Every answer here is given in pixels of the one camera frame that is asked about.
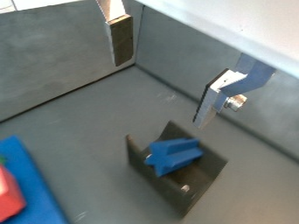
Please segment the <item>blue object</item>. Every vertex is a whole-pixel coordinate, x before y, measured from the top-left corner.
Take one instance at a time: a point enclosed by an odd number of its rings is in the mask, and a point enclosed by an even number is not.
[[[153,166],[157,177],[183,168],[203,154],[199,149],[199,140],[193,138],[153,142],[149,144],[149,151],[151,155],[144,163]]]
[[[27,206],[4,224],[67,224],[33,161],[16,136],[0,141],[4,167],[13,174],[21,188]]]

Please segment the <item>gray wall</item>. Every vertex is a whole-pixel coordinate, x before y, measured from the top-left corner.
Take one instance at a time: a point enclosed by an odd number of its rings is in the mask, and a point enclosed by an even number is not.
[[[218,40],[144,8],[136,64],[188,96],[200,99],[206,84],[224,68],[234,68],[239,54]],[[279,71],[263,88],[246,94],[248,100],[242,111],[223,112],[291,157],[299,157],[298,88],[299,80]]]
[[[136,44],[143,5],[124,4]],[[1,14],[0,121],[133,63],[112,63],[95,0]]]

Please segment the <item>screw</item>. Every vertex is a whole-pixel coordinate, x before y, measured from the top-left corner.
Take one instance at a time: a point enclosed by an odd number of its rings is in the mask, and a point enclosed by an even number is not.
[[[235,112],[238,112],[246,104],[247,99],[248,98],[243,94],[230,97],[226,101],[224,108],[231,108]]]
[[[188,192],[188,191],[191,190],[191,188],[189,188],[188,185],[184,185],[184,186],[181,187],[181,190],[185,191],[185,192]]]

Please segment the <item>table surface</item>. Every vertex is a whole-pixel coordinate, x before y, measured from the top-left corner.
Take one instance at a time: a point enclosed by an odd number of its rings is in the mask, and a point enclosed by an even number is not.
[[[219,117],[197,131],[196,107],[131,67],[3,122],[0,138],[23,140],[71,223],[296,223],[298,164]],[[144,148],[169,120],[228,160],[184,219],[127,162],[125,135]]]
[[[296,0],[136,0],[299,78]]]

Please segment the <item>black holder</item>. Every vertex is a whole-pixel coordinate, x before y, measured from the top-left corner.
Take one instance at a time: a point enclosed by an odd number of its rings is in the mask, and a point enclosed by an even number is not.
[[[156,141],[184,137],[192,138],[173,122],[168,122]],[[145,165],[145,157],[151,154],[148,147],[140,150],[131,136],[125,137],[125,143],[129,164],[144,176],[176,212],[184,216],[219,176],[227,160],[200,143],[203,156],[180,170],[157,178],[153,167]]]

